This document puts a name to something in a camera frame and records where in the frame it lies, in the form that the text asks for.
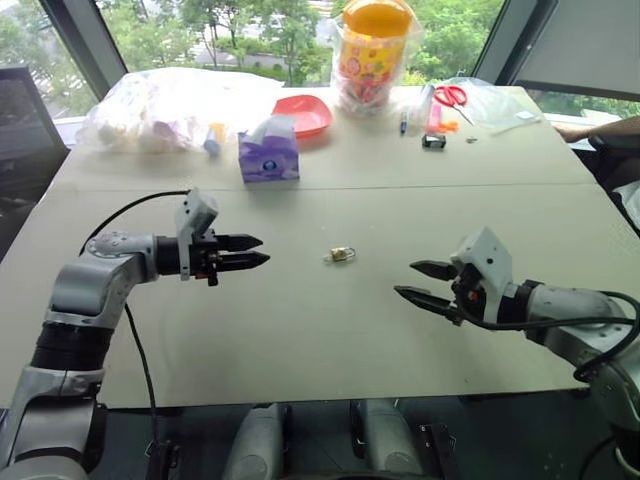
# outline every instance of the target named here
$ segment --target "pen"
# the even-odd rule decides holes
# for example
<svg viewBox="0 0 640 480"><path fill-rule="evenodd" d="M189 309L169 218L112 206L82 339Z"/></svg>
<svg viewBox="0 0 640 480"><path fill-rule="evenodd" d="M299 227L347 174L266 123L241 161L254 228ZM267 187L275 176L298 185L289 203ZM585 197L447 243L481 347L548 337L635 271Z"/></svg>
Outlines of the pen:
<svg viewBox="0 0 640 480"><path fill-rule="evenodd" d="M400 114L400 135L404 135L407 131L407 112Z"/></svg>

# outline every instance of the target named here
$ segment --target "floor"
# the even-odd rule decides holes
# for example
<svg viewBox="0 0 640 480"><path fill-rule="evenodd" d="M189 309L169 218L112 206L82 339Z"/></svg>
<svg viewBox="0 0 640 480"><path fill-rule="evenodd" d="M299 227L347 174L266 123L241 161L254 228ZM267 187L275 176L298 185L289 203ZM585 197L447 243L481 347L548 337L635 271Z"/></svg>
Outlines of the floor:
<svg viewBox="0 0 640 480"><path fill-rule="evenodd" d="M348 402L291 405L288 474L366 470L365 461L352 453ZM220 478L248 408L191 407L163 417L163 436L182 449L171 478ZM574 480L585 454L610 434L584 392L403 399L398 408L416 434L420 424L448 426L465 480ZM149 417L144 412L111 412L106 450L91 479L143 479L148 439ZM585 480L597 478L623 478L611 449L596 457Z"/></svg>

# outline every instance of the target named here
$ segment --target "person's hand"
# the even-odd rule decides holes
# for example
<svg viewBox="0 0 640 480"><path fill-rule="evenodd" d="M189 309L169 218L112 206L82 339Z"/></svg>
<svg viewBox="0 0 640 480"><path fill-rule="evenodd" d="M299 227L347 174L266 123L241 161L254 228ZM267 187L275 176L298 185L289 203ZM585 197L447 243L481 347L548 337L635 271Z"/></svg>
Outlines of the person's hand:
<svg viewBox="0 0 640 480"><path fill-rule="evenodd" d="M553 124L553 128L560 134L563 140L567 143L574 143L583 138L589 136L591 128L589 127L574 127L570 125Z"/></svg>

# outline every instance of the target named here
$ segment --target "small brass padlock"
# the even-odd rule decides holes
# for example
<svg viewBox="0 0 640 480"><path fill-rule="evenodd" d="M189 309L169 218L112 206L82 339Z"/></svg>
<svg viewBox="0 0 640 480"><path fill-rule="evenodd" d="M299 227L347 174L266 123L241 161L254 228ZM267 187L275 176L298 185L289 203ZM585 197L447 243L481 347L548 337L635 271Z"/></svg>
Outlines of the small brass padlock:
<svg viewBox="0 0 640 480"><path fill-rule="evenodd" d="M352 260L356 256L355 249L351 247L336 247L329 250L329 255L324 256L327 263L339 263Z"/></svg>

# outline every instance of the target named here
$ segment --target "person's arm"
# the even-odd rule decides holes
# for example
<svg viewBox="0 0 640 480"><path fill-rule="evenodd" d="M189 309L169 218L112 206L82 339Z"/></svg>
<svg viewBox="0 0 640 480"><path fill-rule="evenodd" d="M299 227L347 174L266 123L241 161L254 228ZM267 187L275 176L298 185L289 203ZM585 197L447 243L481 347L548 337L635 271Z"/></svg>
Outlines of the person's arm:
<svg viewBox="0 0 640 480"><path fill-rule="evenodd" d="M554 125L567 143L577 142L594 135L640 135L640 116L625 118L597 127L569 127Z"/></svg>

